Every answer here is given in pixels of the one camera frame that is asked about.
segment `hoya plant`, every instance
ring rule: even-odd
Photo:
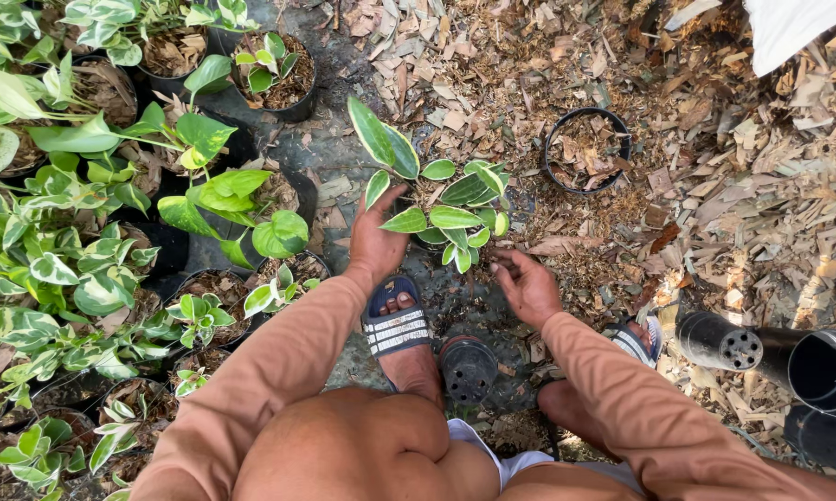
[[[204,369],[205,367],[199,367],[197,371],[177,371],[177,377],[183,380],[183,382],[177,385],[177,389],[174,390],[174,396],[177,398],[185,397],[207,384],[210,376],[204,375]]]
[[[378,120],[355,97],[349,98],[347,108],[363,146],[372,158],[390,167],[395,176],[406,180],[422,176],[435,183],[446,183],[427,215],[415,205],[380,227],[392,232],[415,233],[427,244],[445,245],[443,264],[455,261],[460,273],[477,264],[478,249],[486,245],[491,235],[504,235],[510,225],[507,213],[493,205],[498,201],[501,209],[510,208],[504,198],[509,179],[502,172],[504,164],[470,161],[463,166],[460,176],[456,176],[459,169],[455,163],[446,159],[432,161],[422,168],[411,142],[399,131]],[[366,187],[366,207],[378,201],[389,186],[390,173],[386,169],[376,172]]]
[[[218,8],[179,0],[71,0],[67,24],[82,28],[79,45],[105,49],[112,64],[135,66],[149,37],[182,26],[209,26],[244,32],[259,26],[248,19],[245,0],[218,0]]]
[[[252,93],[258,93],[282,83],[288,78],[294,63],[298,62],[298,53],[285,48],[282,37],[268,32],[263,36],[263,48],[254,50],[251,39],[245,36],[250,51],[235,54],[235,64],[248,67],[248,87]]]
[[[245,318],[251,318],[258,312],[276,313],[297,301],[296,296],[307,290],[316,289],[318,278],[305,280],[302,284],[294,282],[294,275],[288,265],[282,263],[276,276],[269,283],[255,288],[245,298]]]
[[[34,423],[15,446],[0,451],[0,463],[35,491],[49,495],[59,485],[63,472],[86,468],[84,450],[70,443],[71,426],[61,419],[45,417]]]
[[[217,294],[206,292],[201,298],[192,294],[185,294],[176,305],[167,307],[167,313],[186,324],[186,329],[180,337],[185,347],[193,347],[195,338],[203,346],[211,344],[214,332],[218,327],[233,325],[235,318],[223,311],[223,302]]]
[[[143,424],[146,416],[149,416],[149,405],[145,401],[145,393],[139,394],[139,407],[142,415],[137,416],[129,405],[115,399],[109,406],[103,407],[103,412],[112,419],[112,423],[104,424],[93,430],[97,435],[102,435],[93,454],[90,455],[88,467],[91,473],[96,473],[100,466],[105,464],[113,454],[130,450],[136,446],[136,429]]]

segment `hand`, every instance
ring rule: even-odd
[[[492,272],[517,317],[538,330],[563,311],[554,274],[515,249],[492,249]]]
[[[363,287],[366,295],[403,262],[408,233],[381,230],[378,226],[384,224],[384,211],[408,189],[405,184],[388,188],[368,211],[366,194],[359,199],[357,217],[350,230],[350,264],[344,274]]]

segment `toe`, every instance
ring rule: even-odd
[[[397,306],[399,306],[399,309],[412,308],[414,305],[415,300],[408,292],[401,292],[397,296]]]

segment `foot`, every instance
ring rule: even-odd
[[[396,313],[401,309],[415,305],[414,298],[407,292],[401,292],[396,299],[389,299],[378,312],[381,316]],[[443,391],[439,379],[437,362],[429,344],[407,347],[400,351],[379,357],[381,370],[400,393],[411,393],[426,398],[443,409]]]

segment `finger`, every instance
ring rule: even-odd
[[[401,185],[393,186],[392,188],[388,188],[383,195],[378,198],[378,201],[372,204],[372,207],[369,211],[377,211],[379,213],[387,211],[390,209],[390,206],[393,205],[393,200],[400,198],[405,192],[409,190],[409,185],[406,183],[402,183]],[[361,202],[363,205],[366,204],[366,194],[363,193],[363,201]]]
[[[492,263],[491,269],[492,273],[495,273],[495,278],[498,279],[498,284],[501,285],[504,291],[504,296],[510,301],[512,294],[517,291],[517,286],[514,284],[513,278],[511,278],[511,272],[508,271],[508,268],[498,263]]]

